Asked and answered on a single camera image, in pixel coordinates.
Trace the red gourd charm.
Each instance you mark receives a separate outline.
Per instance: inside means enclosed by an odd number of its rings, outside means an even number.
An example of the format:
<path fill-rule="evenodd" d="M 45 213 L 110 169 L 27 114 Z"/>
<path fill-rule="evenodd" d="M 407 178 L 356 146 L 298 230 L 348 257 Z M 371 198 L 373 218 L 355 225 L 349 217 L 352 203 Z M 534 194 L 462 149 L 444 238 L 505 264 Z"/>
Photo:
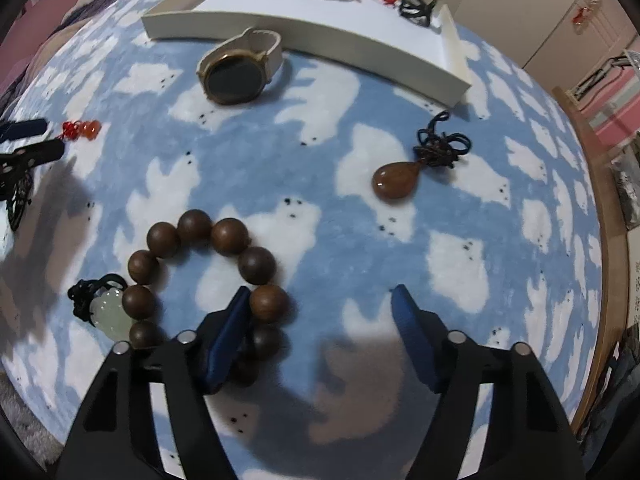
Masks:
<path fill-rule="evenodd" d="M 87 120 L 86 122 L 63 122 L 62 132 L 58 138 L 63 141 L 77 141 L 87 139 L 93 141 L 100 133 L 102 124 L 98 120 Z"/>

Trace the white shallow jewelry tray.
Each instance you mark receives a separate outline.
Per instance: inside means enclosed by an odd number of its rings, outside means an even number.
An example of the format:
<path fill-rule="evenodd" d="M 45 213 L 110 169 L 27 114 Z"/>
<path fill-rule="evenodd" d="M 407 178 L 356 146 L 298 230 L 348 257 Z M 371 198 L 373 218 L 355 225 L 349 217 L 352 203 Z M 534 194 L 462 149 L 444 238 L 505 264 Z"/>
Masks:
<path fill-rule="evenodd" d="M 472 84 L 448 6 L 430 26 L 380 0 L 163 0 L 143 15 L 152 39 L 226 40 L 249 27 L 280 32 L 285 49 L 367 70 L 453 107 Z"/>

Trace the wooden bed footboard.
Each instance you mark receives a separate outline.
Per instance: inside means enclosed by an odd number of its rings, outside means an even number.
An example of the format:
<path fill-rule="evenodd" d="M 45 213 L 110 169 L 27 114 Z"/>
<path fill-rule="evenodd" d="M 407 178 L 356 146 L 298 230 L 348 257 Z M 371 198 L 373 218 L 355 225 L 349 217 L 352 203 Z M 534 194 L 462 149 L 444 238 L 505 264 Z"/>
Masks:
<path fill-rule="evenodd" d="M 627 230 L 620 198 L 610 168 L 610 156 L 598 136 L 573 100 L 559 87 L 552 89 L 563 112 L 567 114 L 582 144 L 592 183 L 594 202 L 600 222 L 602 250 L 602 299 L 597 344 L 594 347 L 588 380 L 582 400 L 572 420 L 577 431 L 585 421 L 597 397 L 597 384 L 627 328 L 629 296 L 629 261 Z"/>

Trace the blue polar bear blanket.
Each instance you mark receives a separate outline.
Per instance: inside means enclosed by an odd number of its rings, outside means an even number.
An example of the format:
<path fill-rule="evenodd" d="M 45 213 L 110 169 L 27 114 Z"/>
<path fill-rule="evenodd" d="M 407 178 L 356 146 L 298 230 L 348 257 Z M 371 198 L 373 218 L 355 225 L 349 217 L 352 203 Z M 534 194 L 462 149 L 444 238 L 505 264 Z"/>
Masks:
<path fill-rule="evenodd" d="M 411 157 L 435 103 L 290 53 L 256 102 L 220 107 L 195 73 L 207 44 L 146 36 L 157 1 L 109 6 L 13 111 L 52 133 L 66 120 L 102 126 L 36 171 L 20 227 L 1 232 L 1 362 L 55 437 L 111 348 L 73 316 L 68 289 L 125 274 L 149 227 L 191 208 L 243 221 L 294 304 L 256 384 L 208 401 L 242 478 L 406 474 L 437 399 L 392 318 L 400 284 L 481 344 L 528 342 L 576 412 L 597 340 L 600 233 L 582 147 L 547 92 L 462 30 L 472 86 L 440 130 L 472 151 L 390 206 L 372 174 Z"/>

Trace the grey plastic bag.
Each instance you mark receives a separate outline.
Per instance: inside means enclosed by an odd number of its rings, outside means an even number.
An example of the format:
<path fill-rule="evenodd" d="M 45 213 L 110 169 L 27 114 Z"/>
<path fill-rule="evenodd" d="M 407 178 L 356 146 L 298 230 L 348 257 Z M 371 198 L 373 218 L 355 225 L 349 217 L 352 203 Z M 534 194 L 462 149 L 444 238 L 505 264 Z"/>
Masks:
<path fill-rule="evenodd" d="M 626 148 L 610 163 L 620 198 L 626 229 L 638 228 L 640 223 L 639 161 L 633 151 Z"/>

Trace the silver heat lamp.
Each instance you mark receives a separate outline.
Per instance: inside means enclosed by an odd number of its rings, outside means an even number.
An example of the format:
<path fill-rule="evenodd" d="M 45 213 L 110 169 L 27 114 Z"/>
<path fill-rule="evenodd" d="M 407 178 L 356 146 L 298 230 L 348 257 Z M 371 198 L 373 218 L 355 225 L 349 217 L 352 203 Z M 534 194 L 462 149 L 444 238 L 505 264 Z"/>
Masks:
<path fill-rule="evenodd" d="M 568 93 L 576 101 L 581 101 L 592 89 L 596 88 L 601 81 L 604 81 L 608 73 L 613 68 L 626 70 L 631 67 L 639 70 L 639 52 L 635 50 L 625 49 L 624 53 L 612 58 L 607 58 L 603 64 L 593 73 L 587 76 L 582 82 L 575 86 Z"/>

